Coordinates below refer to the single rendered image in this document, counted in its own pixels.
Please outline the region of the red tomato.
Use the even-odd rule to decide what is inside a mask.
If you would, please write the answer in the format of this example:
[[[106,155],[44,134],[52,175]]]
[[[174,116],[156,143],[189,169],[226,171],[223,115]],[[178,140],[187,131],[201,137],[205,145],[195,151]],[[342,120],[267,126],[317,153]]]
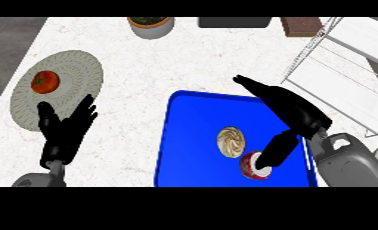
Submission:
[[[59,75],[53,71],[40,71],[31,81],[31,89],[38,94],[52,93],[59,87]]]

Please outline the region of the dark grey flat appliance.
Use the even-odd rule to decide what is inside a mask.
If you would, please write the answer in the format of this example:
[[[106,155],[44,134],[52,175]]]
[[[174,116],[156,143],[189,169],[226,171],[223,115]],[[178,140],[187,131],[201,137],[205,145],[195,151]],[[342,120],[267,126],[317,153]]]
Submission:
[[[201,28],[266,28],[270,17],[199,17]]]

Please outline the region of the brown rectangular block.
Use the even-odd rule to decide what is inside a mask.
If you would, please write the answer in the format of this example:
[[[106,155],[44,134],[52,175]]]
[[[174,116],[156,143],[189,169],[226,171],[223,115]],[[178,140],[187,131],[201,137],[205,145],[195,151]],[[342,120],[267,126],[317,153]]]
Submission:
[[[322,28],[317,17],[282,17],[280,22],[288,37],[313,37]]]

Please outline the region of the round grey woven placemat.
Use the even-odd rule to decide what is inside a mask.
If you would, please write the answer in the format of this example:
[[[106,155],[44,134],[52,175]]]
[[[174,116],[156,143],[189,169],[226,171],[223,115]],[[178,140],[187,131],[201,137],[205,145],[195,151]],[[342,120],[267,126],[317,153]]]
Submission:
[[[52,71],[59,77],[54,91],[38,94],[31,81],[41,71]],[[28,69],[13,88],[10,115],[15,123],[28,131],[38,132],[38,110],[41,101],[50,103],[60,119],[71,116],[87,95],[97,97],[103,83],[103,69],[97,58],[81,50],[68,50],[40,60]]]

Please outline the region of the grey plant pot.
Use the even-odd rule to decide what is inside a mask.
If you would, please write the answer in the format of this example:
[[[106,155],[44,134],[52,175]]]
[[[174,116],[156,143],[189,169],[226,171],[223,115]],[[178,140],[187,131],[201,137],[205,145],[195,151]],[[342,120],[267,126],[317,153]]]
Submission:
[[[174,18],[165,17],[158,23],[142,25],[131,18],[127,18],[131,31],[142,39],[162,38],[173,30]]]

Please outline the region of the red can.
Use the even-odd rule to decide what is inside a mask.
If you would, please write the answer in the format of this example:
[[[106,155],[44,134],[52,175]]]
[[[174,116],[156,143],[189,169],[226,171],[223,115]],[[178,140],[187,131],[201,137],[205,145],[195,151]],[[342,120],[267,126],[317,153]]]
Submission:
[[[266,180],[272,174],[272,167],[267,166],[263,169],[255,168],[257,159],[261,155],[260,151],[248,152],[239,161],[239,168],[242,175],[252,180]]]

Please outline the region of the blue rectangular tray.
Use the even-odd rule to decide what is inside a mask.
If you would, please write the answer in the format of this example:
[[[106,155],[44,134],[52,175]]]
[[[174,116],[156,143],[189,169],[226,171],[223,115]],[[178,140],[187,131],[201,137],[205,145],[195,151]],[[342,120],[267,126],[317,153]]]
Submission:
[[[217,146],[223,128],[241,130],[248,152],[261,150],[288,129],[260,99],[207,92],[177,91],[165,112],[153,184],[158,187],[314,187],[308,145],[304,141],[264,180],[246,178],[239,160]]]

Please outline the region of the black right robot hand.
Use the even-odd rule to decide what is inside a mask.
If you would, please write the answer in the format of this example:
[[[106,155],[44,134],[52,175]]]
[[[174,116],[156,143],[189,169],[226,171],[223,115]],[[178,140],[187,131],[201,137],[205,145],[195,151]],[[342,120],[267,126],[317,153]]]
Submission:
[[[277,167],[298,145],[297,136],[311,139],[320,129],[329,129],[332,120],[320,109],[283,87],[269,86],[242,75],[236,75],[233,81],[261,99],[289,127],[273,136],[254,163],[257,170]]]

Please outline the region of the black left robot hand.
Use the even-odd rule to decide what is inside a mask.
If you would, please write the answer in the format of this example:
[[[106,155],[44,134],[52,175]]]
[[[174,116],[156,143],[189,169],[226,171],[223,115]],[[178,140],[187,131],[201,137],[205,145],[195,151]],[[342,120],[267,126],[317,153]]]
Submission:
[[[41,152],[40,166],[49,168],[47,164],[59,160],[68,165],[78,152],[84,135],[97,117],[94,98],[87,95],[68,118],[59,119],[54,109],[47,102],[40,102],[38,128],[46,138]]]

